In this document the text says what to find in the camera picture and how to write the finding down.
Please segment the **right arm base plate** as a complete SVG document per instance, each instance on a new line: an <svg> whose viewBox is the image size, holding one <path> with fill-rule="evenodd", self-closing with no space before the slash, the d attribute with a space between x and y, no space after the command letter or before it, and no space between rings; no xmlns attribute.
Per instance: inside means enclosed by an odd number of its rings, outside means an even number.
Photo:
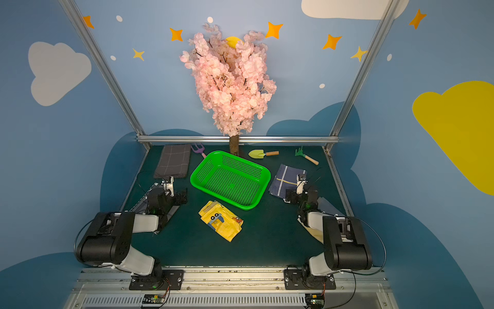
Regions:
<svg viewBox="0 0 494 309"><path fill-rule="evenodd" d="M287 290L335 290L337 288L334 277L314 276L308 270L284 269L284 284Z"/></svg>

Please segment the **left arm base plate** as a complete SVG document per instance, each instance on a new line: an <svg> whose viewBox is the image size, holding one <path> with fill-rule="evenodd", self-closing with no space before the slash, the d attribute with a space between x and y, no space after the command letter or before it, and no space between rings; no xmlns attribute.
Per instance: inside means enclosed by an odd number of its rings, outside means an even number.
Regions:
<svg viewBox="0 0 494 309"><path fill-rule="evenodd" d="M180 290L184 270L162 270L159 276L132 276L129 290L140 291L165 291L165 290Z"/></svg>

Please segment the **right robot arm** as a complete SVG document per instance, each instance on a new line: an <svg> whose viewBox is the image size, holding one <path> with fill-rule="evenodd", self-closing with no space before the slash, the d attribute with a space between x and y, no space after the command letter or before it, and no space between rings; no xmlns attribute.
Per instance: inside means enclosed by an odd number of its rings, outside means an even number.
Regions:
<svg viewBox="0 0 494 309"><path fill-rule="evenodd" d="M286 191L286 201L298 206L299 223L323 244L323 252L308 259L306 274L323 277L341 270L371 269L373 257L361 221L321 211L318 199L316 190Z"/></svg>

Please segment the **light grey checked pillowcase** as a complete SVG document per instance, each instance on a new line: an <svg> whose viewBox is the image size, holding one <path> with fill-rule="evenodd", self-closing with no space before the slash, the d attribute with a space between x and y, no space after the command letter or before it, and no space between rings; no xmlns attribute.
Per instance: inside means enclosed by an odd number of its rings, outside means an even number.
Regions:
<svg viewBox="0 0 494 309"><path fill-rule="evenodd" d="M176 194L167 184L154 184L131 209L136 213L133 233L160 233L187 196Z"/></svg>

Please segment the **yellow cartoon pillowcase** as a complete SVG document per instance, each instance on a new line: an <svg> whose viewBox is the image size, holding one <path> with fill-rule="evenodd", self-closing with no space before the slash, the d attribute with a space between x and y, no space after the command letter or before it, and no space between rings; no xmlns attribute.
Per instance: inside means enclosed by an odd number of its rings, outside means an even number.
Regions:
<svg viewBox="0 0 494 309"><path fill-rule="evenodd" d="M217 201L209 201L198 214L202 222L228 242L242 231L244 221Z"/></svg>

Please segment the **navy striped pillowcase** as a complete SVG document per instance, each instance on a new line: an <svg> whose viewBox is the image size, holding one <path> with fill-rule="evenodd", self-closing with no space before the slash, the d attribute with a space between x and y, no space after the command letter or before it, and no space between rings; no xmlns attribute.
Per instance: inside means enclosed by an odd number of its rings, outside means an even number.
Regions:
<svg viewBox="0 0 494 309"><path fill-rule="evenodd" d="M295 189L297 186L297 175L307 174L306 170L297 169L281 164L277 171L275 178L273 179L269 193L272 196L281 198L285 203L287 202L287 190Z"/></svg>

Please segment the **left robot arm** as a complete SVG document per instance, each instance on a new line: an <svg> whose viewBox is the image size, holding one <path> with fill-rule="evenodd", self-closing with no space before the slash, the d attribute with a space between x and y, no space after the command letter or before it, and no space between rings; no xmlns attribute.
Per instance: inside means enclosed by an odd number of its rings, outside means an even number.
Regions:
<svg viewBox="0 0 494 309"><path fill-rule="evenodd" d="M132 246L138 233L162 232L180 206L188 202L188 190L172 193L154 187L147 195L144 212L99 212L85 225L82 238L76 237L74 255L90 267L113 267L134 276L160 278L158 258L148 256Z"/></svg>

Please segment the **green plastic basket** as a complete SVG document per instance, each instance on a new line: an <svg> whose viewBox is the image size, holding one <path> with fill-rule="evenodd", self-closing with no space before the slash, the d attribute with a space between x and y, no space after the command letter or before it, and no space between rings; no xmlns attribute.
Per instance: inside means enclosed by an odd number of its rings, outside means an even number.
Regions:
<svg viewBox="0 0 494 309"><path fill-rule="evenodd" d="M249 211L259 204L271 172L264 166L224 151L213 151L190 176L196 189Z"/></svg>

